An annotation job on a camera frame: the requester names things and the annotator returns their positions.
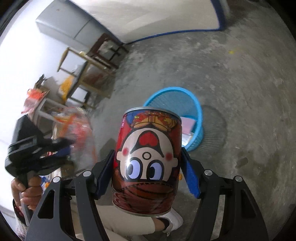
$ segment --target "red can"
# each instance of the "red can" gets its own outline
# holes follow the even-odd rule
[[[113,204],[140,216],[171,210],[178,189],[181,118],[168,110],[138,107],[122,119],[113,166]]]

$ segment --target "blue basket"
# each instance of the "blue basket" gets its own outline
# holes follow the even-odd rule
[[[196,120],[192,131],[194,135],[185,148],[191,151],[199,146],[203,139],[202,108],[190,91],[180,87],[164,88],[150,96],[144,106],[167,109],[181,117]]]

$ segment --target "silver bolt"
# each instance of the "silver bolt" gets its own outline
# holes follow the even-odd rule
[[[205,170],[205,175],[206,176],[211,176],[213,172],[211,170]]]
[[[55,178],[53,178],[52,181],[53,181],[54,183],[58,183],[60,180],[61,180],[60,177],[55,177]]]
[[[241,182],[242,182],[242,177],[241,177],[241,176],[236,176],[236,177],[235,177],[235,180],[236,180],[237,182],[241,183]]]
[[[89,177],[91,175],[91,171],[85,171],[84,173],[83,173],[83,176],[84,177]]]

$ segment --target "hand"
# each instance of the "hand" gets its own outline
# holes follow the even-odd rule
[[[42,196],[41,178],[39,176],[32,177],[29,182],[29,188],[26,187],[17,179],[11,182],[12,196],[15,204],[21,209],[21,202],[28,206],[28,209],[35,210]]]

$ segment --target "sleeve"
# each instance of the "sleeve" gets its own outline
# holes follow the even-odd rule
[[[25,217],[22,211],[18,208],[18,206],[16,206],[14,200],[12,201],[12,205],[15,211],[16,234],[22,241],[24,241],[27,234],[27,229],[28,229],[28,227],[26,226]]]

